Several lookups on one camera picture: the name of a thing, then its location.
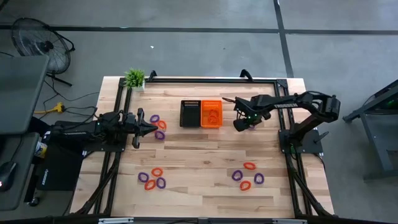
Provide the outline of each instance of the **black basket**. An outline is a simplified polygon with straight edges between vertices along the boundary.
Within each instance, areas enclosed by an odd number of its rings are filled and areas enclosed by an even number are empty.
[[[180,127],[200,127],[200,100],[182,100],[180,109]]]

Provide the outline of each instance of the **fan grille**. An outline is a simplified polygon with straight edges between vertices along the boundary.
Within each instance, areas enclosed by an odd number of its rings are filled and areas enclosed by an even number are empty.
[[[11,27],[15,48],[22,56],[47,55],[47,73],[61,74],[70,65],[70,53],[65,41],[50,26],[31,18],[20,18]]]

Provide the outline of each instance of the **concrete floor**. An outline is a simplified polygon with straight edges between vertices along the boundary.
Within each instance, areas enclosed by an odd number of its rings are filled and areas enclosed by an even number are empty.
[[[398,29],[392,0],[280,0],[287,29]],[[0,12],[0,23],[34,17],[51,25],[120,27],[277,28],[271,0],[11,0]],[[56,83],[67,98],[99,91],[105,75],[123,75],[129,67],[156,70],[159,75],[236,77],[242,68],[254,77],[286,77],[277,34],[199,34],[137,32],[62,32],[75,43],[70,68]],[[398,36],[288,35],[294,76],[304,78],[308,90],[336,94],[340,117],[397,78]],[[0,31],[0,51],[17,55],[8,30]],[[52,96],[44,86],[37,109]],[[95,105],[89,96],[67,106]],[[48,102],[53,106],[61,101]],[[51,114],[44,121],[81,121],[70,114]],[[330,131],[323,140],[326,175],[335,213],[341,217],[398,222],[398,181],[365,184],[364,174],[380,170],[361,122],[342,119],[323,124]],[[0,219],[61,215],[70,192],[48,192],[34,208],[21,204]]]

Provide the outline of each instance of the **wooden tabletop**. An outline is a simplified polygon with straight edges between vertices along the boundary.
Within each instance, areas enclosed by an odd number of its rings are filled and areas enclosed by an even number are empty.
[[[97,113],[113,111],[120,77],[104,77]],[[290,94],[305,91],[301,78],[287,79]],[[181,100],[220,100],[221,97],[250,99],[258,94],[274,94],[268,84],[231,83],[146,83],[145,92],[134,92],[130,112],[143,108],[146,121],[153,114],[167,122],[165,141],[153,133],[141,138],[140,149],[127,140],[119,166],[112,216],[115,217],[294,217],[285,157],[280,152],[277,132],[280,129],[276,110],[272,118],[257,125],[255,131],[237,132],[233,127],[236,112],[233,104],[223,102],[223,126],[219,129],[181,128]],[[123,92],[123,108],[126,90]],[[294,109],[296,122],[309,116]],[[94,192],[100,179],[103,152],[95,152],[83,161],[71,212],[77,211]],[[243,169],[253,162],[255,171]],[[319,159],[304,154],[307,184],[314,196],[333,213],[325,172]],[[137,180],[139,172],[150,173],[154,167],[164,169],[166,189],[145,191]],[[265,176],[262,185],[242,192],[231,174],[241,169],[244,180],[253,182],[256,172]],[[105,190],[103,208],[108,190]],[[302,192],[298,191],[304,211]]]

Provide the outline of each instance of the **orange basket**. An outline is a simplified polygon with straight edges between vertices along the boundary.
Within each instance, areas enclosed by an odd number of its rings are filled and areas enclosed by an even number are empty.
[[[221,100],[202,100],[200,108],[200,124],[203,128],[219,128],[223,125]]]

